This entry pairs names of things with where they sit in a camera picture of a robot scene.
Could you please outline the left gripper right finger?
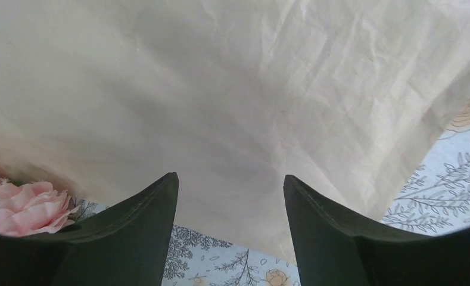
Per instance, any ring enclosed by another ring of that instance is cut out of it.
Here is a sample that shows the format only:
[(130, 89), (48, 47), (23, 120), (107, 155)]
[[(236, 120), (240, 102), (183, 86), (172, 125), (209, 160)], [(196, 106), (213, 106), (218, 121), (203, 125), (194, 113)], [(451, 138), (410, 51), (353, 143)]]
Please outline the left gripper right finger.
[(283, 190), (302, 285), (470, 285), (470, 228), (436, 237), (393, 228), (293, 175)]

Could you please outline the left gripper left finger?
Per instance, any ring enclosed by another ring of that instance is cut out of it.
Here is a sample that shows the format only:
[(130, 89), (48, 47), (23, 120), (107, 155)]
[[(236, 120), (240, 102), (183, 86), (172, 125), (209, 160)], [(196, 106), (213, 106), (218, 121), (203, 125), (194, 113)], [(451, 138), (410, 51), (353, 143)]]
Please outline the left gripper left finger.
[(178, 191), (168, 173), (54, 234), (0, 235), (0, 285), (160, 285)]

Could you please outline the pink fake rose spray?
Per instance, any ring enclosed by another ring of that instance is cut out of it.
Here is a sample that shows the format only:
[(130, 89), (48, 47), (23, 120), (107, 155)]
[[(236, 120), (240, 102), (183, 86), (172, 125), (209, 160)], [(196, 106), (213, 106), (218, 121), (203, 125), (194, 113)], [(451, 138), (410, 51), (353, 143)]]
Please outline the pink fake rose spray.
[(25, 237), (53, 234), (73, 223), (77, 207), (70, 207), (71, 195), (58, 191), (47, 181), (19, 185), (0, 177), (0, 234)]

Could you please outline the peach wrapping paper sheet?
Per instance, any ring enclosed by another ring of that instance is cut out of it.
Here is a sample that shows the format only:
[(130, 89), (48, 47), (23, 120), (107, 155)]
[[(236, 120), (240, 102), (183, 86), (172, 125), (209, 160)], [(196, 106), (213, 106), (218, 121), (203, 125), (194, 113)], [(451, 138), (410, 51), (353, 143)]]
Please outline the peach wrapping paper sheet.
[(295, 175), (375, 220), (470, 98), (470, 1), (0, 1), (0, 172), (293, 262)]

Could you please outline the floral patterned table mat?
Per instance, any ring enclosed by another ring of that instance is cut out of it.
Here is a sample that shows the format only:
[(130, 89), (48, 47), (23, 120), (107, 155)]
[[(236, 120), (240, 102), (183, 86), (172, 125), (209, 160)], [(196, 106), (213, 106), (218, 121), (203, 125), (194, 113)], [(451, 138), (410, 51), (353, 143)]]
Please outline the floral patterned table mat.
[[(470, 100), (409, 177), (382, 223), (424, 235), (470, 226)], [(300, 285), (287, 261), (174, 226), (163, 285)]]

